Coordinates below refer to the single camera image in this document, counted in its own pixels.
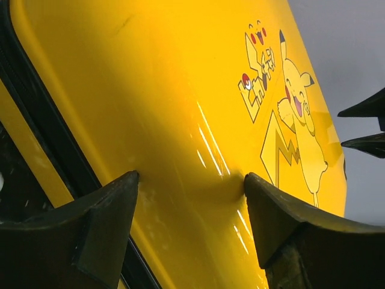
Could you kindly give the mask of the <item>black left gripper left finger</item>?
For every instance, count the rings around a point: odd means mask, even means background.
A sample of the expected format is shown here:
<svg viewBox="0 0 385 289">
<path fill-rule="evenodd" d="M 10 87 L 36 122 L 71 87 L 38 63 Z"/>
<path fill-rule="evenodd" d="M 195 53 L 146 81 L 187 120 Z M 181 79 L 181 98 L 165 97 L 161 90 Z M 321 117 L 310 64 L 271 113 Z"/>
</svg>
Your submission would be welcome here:
<svg viewBox="0 0 385 289">
<path fill-rule="evenodd" d="M 117 288 L 138 196 L 131 171 L 22 222 L 1 222 L 2 288 Z"/>
</svg>

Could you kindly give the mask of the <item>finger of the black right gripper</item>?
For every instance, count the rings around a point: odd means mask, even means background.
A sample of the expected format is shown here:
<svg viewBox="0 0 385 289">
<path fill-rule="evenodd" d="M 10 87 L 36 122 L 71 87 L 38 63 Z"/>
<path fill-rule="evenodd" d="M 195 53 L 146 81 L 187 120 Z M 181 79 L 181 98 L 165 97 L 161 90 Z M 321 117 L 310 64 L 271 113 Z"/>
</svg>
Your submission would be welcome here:
<svg viewBox="0 0 385 289">
<path fill-rule="evenodd" d="M 377 158 L 384 158 L 384 133 L 343 141 L 345 148 L 357 149 Z"/>
<path fill-rule="evenodd" d="M 376 117 L 384 131 L 384 89 L 337 114 L 338 117 Z"/>
</svg>

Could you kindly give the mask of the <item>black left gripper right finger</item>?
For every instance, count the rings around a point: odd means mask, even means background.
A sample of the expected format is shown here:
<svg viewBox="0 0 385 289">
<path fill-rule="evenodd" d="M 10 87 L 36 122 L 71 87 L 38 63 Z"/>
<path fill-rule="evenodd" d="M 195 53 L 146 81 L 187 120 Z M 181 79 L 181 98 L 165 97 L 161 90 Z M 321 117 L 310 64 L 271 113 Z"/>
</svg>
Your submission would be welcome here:
<svg viewBox="0 0 385 289">
<path fill-rule="evenodd" d="M 254 173 L 244 191 L 270 288 L 384 288 L 384 227 L 320 210 Z"/>
</svg>

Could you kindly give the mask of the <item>yellow Pikachu suitcase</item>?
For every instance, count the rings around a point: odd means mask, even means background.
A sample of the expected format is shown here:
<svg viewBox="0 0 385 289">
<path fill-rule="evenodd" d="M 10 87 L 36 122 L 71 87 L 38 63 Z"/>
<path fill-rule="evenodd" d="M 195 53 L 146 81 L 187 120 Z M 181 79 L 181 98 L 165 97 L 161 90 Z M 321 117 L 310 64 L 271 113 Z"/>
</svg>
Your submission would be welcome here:
<svg viewBox="0 0 385 289">
<path fill-rule="evenodd" d="M 2 1 L 1 120 L 43 208 L 139 173 L 120 288 L 267 288 L 250 172 L 345 212 L 288 1 Z"/>
</svg>

